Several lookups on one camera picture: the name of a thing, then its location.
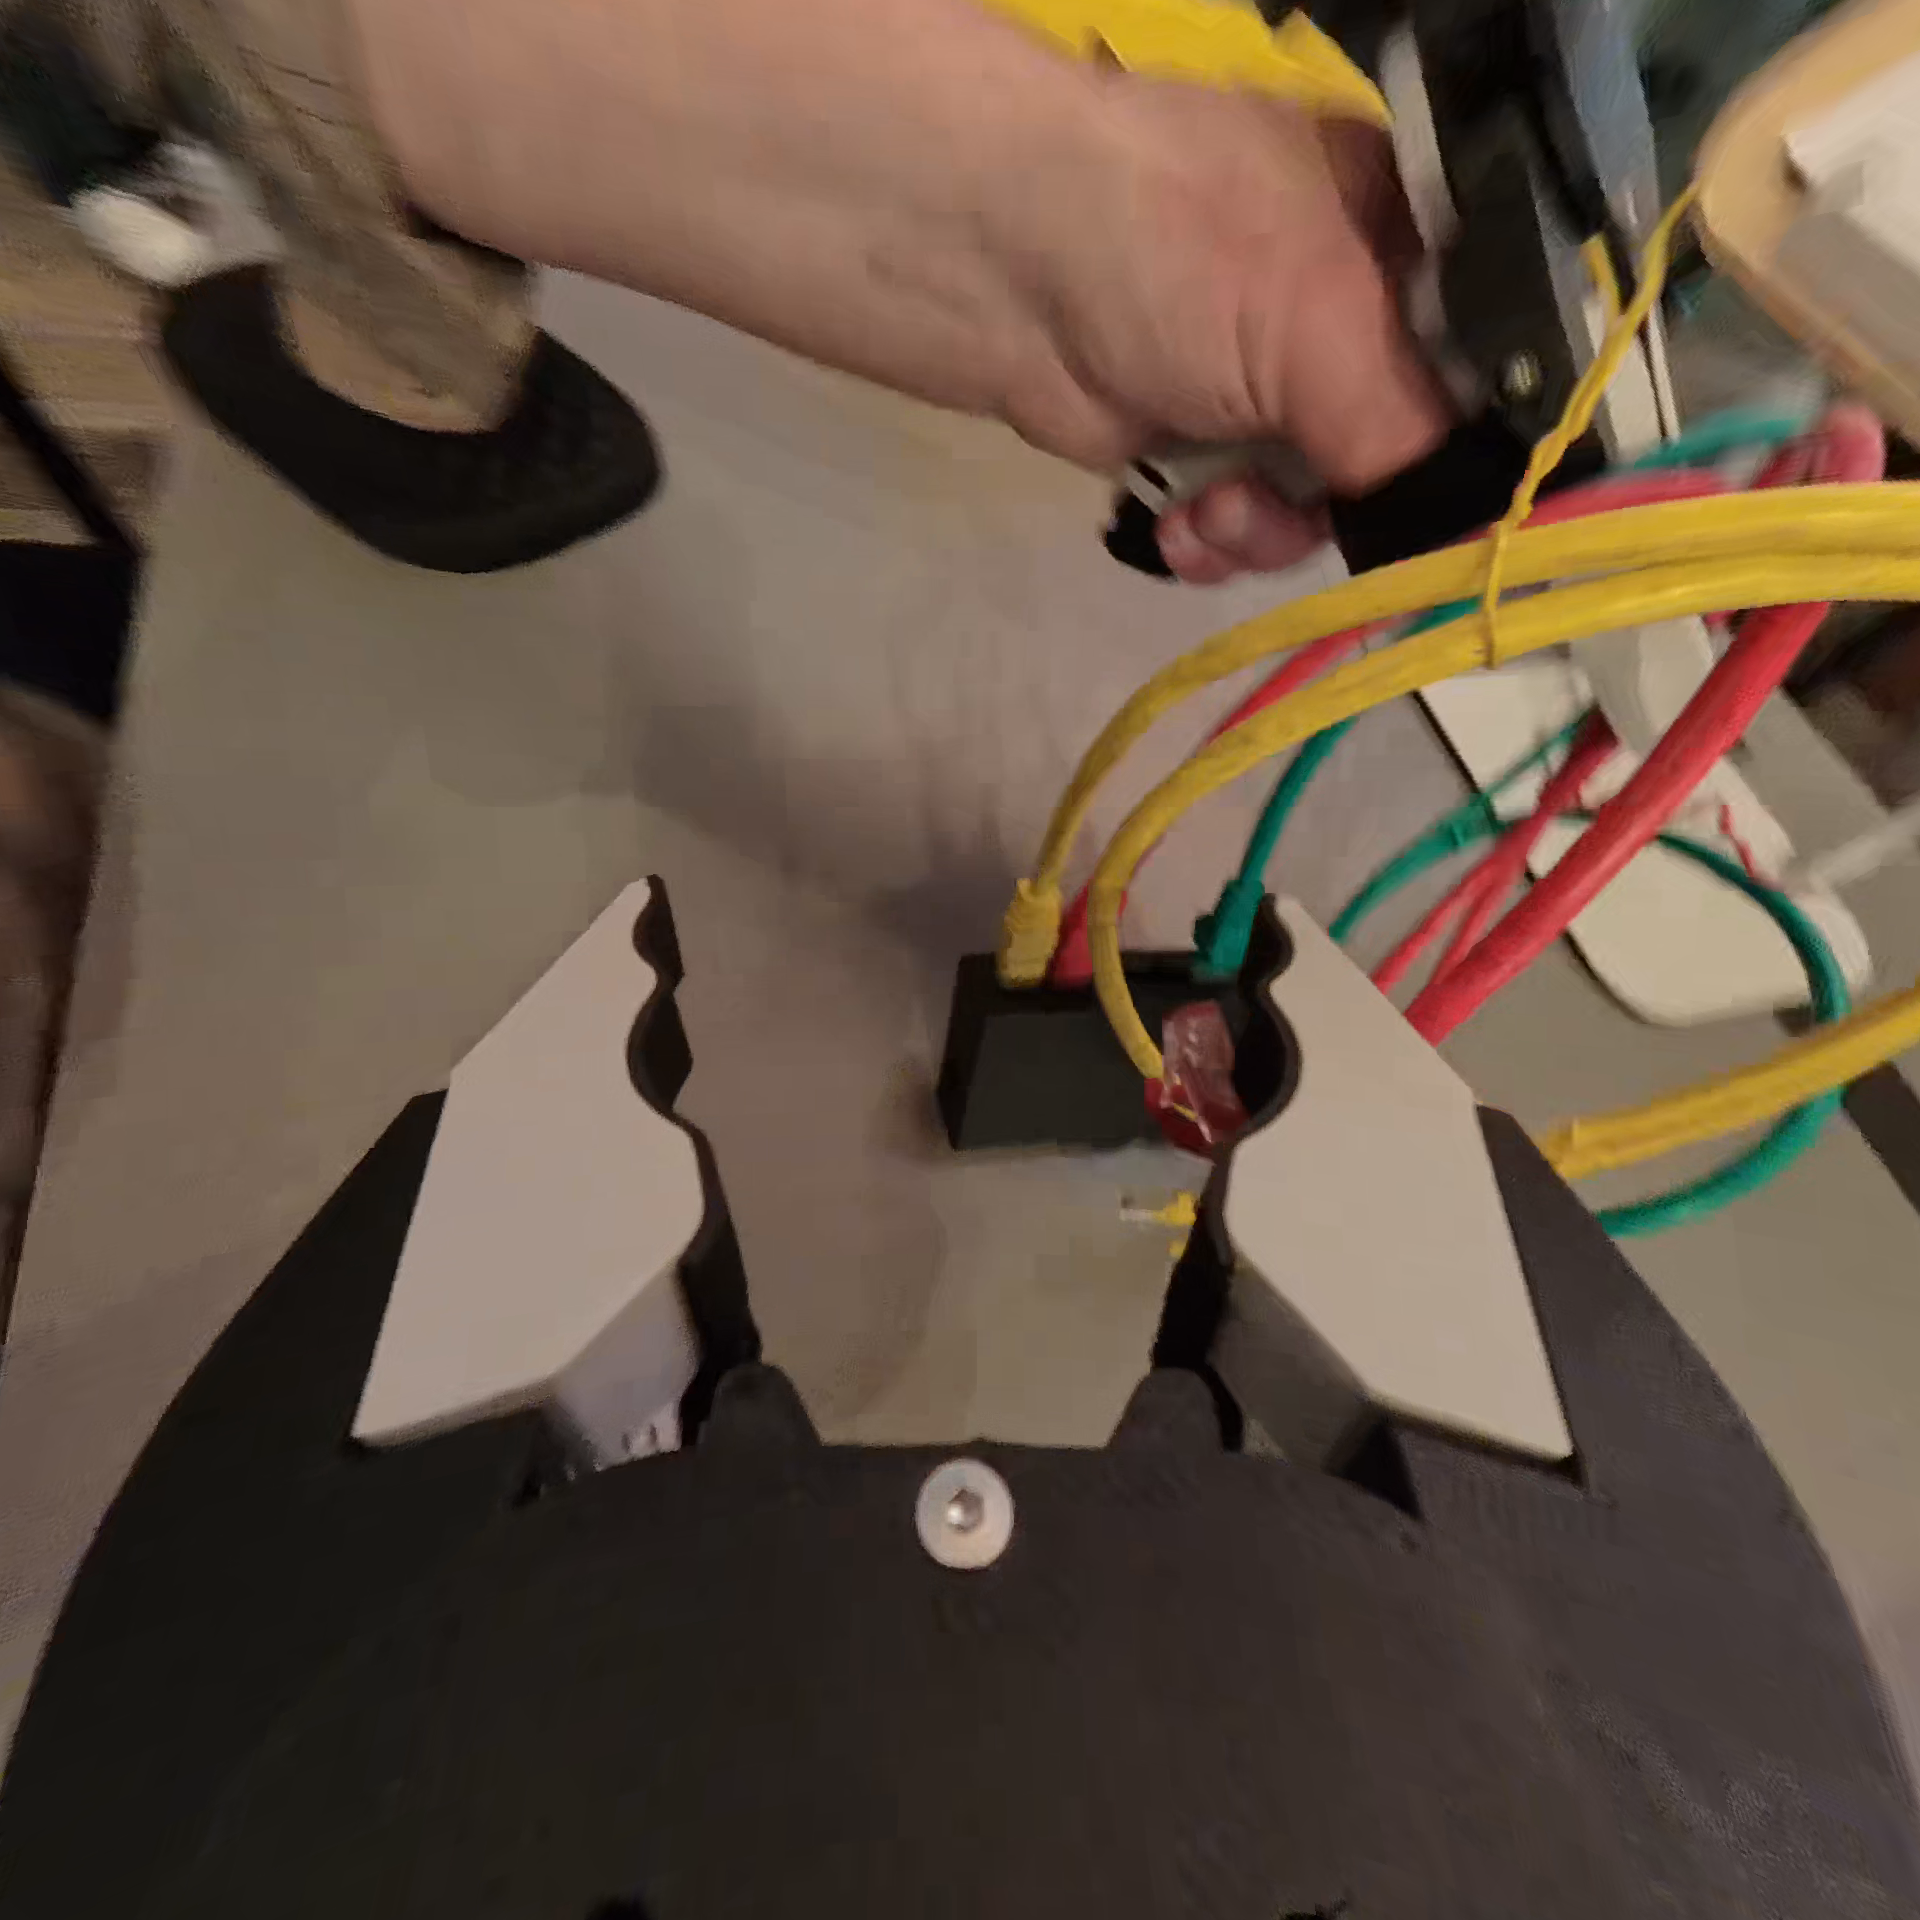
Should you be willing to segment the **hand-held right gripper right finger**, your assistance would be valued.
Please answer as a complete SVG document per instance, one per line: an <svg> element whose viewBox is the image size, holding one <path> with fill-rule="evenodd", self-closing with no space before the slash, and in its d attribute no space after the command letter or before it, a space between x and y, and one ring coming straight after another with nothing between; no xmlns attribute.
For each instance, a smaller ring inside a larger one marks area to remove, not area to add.
<svg viewBox="0 0 1920 1920"><path fill-rule="evenodd" d="M1354 1463L1388 1424L1570 1463L1468 1084L1292 897L1263 905L1239 983L1249 1126L1203 1185L1154 1362L1287 1463Z"/></svg>

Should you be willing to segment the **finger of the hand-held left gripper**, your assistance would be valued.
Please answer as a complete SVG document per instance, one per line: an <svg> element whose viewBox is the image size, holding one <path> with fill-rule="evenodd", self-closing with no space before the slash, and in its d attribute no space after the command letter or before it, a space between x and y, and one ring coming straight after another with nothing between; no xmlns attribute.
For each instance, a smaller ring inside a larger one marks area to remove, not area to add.
<svg viewBox="0 0 1920 1920"><path fill-rule="evenodd" d="M1585 370L1625 304L1625 279L1611 252L1581 252L1572 269L1572 358ZM1663 324L1649 319L1610 391L1598 400L1572 465L1581 485L1615 482L1678 431ZM1671 725L1715 668L1707 623L1695 616L1642 623L1572 639L1572 669L1610 725Z"/></svg>

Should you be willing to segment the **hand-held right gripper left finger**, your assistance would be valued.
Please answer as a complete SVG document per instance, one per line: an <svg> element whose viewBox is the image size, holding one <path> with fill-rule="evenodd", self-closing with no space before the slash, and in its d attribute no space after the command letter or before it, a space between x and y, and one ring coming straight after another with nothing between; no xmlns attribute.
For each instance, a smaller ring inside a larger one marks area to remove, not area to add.
<svg viewBox="0 0 1920 1920"><path fill-rule="evenodd" d="M535 1412L565 1448L681 1448L761 1354L660 877L626 887L457 1063L351 1440Z"/></svg>

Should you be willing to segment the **yellow twist tie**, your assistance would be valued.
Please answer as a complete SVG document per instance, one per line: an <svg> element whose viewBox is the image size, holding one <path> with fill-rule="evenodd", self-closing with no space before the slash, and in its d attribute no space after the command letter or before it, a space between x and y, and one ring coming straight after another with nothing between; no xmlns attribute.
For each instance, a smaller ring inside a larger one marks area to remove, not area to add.
<svg viewBox="0 0 1920 1920"><path fill-rule="evenodd" d="M1683 234L1693 202L1695 185L1689 183L1669 202L1662 218L1652 226L1643 254L1639 255L1631 297L1625 301L1615 297L1610 306L1606 329L1599 337L1599 346L1595 350L1593 361L1579 375L1567 397L1567 404L1554 421L1551 429L1548 429L1533 444L1527 457L1525 472L1514 495L1509 498L1507 511L1493 526L1485 540L1485 565L1478 581L1482 668L1499 668L1509 658L1499 628L1507 548L1514 543L1514 536L1525 528L1545 480L1557 471L1572 444L1581 438L1587 426L1593 423L1593 415L1598 413L1599 401L1614 389L1628 354L1637 346L1645 350L1651 345L1652 314L1671 269L1674 246Z"/></svg>

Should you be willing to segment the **black network switch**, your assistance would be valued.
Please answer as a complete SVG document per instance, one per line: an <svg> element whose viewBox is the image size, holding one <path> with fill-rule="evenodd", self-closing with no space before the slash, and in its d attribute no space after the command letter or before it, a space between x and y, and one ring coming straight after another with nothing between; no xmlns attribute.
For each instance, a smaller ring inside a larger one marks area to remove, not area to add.
<svg viewBox="0 0 1920 1920"><path fill-rule="evenodd" d="M1292 962L1281 922L1262 922L1235 977L1201 977L1191 951L1126 951L1126 984L1146 1023L1213 1000L1235 1041L1233 1084L1251 1122L1275 1117L1303 1050L1267 984ZM935 1103L950 1146L1117 1150L1162 1133L1146 1081L1091 988L1009 990L995 957L958 957Z"/></svg>

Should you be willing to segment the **person's left forearm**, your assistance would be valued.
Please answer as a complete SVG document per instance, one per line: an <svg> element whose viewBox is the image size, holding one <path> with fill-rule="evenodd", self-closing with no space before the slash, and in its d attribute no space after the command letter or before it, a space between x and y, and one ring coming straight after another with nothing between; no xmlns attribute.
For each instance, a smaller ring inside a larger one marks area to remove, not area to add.
<svg viewBox="0 0 1920 1920"><path fill-rule="evenodd" d="M154 85L255 181L270 312L325 392L500 425L531 269L580 271L991 415L989 108L969 4L151 4Z"/></svg>

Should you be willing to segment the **instruction sheet on stand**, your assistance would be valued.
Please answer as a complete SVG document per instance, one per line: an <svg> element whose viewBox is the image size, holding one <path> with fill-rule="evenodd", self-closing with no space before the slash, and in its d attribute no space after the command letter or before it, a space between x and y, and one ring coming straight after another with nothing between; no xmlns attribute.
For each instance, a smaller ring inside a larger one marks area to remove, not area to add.
<svg viewBox="0 0 1920 1920"><path fill-rule="evenodd" d="M1841 4L1717 112L1695 151L1710 263L1918 444L1918 4Z"/></svg>

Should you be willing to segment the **black mesh pad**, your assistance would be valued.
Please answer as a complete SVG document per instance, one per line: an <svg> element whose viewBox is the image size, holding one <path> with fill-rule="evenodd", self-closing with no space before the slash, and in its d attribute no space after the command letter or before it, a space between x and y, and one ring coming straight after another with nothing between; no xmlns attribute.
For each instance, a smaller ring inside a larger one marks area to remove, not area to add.
<svg viewBox="0 0 1920 1920"><path fill-rule="evenodd" d="M474 431L380 415L305 372L263 266L166 294L159 346L233 446L354 541L413 569L481 576L553 560L645 511L663 482L642 413L543 329L509 412Z"/></svg>

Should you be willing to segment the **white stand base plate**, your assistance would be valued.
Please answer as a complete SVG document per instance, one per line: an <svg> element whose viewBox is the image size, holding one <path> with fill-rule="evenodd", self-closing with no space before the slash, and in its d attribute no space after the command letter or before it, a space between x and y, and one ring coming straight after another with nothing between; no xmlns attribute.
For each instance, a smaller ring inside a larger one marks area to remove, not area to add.
<svg viewBox="0 0 1920 1920"><path fill-rule="evenodd" d="M1545 752L1494 802L1527 818L1591 710L1615 734L1611 757L1585 781L1574 808L1595 814L1710 676L1725 633L1699 616L1574 639L1499 669L1443 680L1420 701L1468 778L1483 792ZM1785 805L1763 784L1763 729L1750 725L1683 799L1666 829L1732 858L1804 906L1852 993L1874 962L1857 913L1831 887L1804 885ZM1774 918L1692 856L1651 842L1567 926L1574 954L1637 1018L1693 1025L1787 1012L1807 977Z"/></svg>

